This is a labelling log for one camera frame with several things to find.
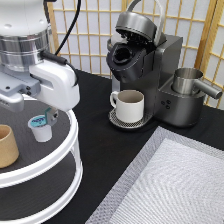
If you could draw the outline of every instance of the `coffee maker lid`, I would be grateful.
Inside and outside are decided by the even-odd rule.
[[[146,38],[148,41],[152,41],[155,46],[158,46],[166,41],[166,37],[164,33],[162,33],[165,19],[163,7],[159,0],[156,0],[160,10],[160,20],[157,27],[146,16],[132,12],[136,4],[140,1],[141,0],[132,1],[128,5],[126,12],[120,14],[116,25],[116,30],[125,37],[131,37],[132,34],[137,34],[140,37]]]
[[[120,14],[116,25],[118,33],[136,33],[149,41],[154,40],[156,29],[156,25],[146,16],[128,11]]]

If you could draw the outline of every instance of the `mug handle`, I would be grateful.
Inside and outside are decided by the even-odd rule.
[[[117,92],[117,91],[114,91],[110,94],[110,103],[114,108],[116,108],[116,104],[114,103],[114,95],[117,96],[118,94],[119,94],[119,92]]]

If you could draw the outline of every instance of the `stainless steel pitcher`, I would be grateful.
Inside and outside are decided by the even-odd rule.
[[[195,68],[179,68],[174,73],[172,88],[183,95],[195,95],[202,91],[214,99],[219,99],[222,92],[202,82],[203,73]]]

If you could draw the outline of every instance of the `k-cup pod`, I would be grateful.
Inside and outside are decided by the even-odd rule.
[[[28,127],[38,142],[47,142],[52,138],[51,126],[47,124],[44,115],[33,117],[28,122]]]
[[[19,156],[19,150],[11,127],[0,125],[0,168],[14,163]]]

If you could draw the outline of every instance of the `table surface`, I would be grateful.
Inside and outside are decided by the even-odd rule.
[[[158,126],[224,150],[224,111],[204,106],[200,121],[191,128],[152,119],[138,131],[123,132],[108,120],[111,80],[79,74],[81,100],[74,112],[80,128],[83,179],[71,202],[46,224],[85,223]]]

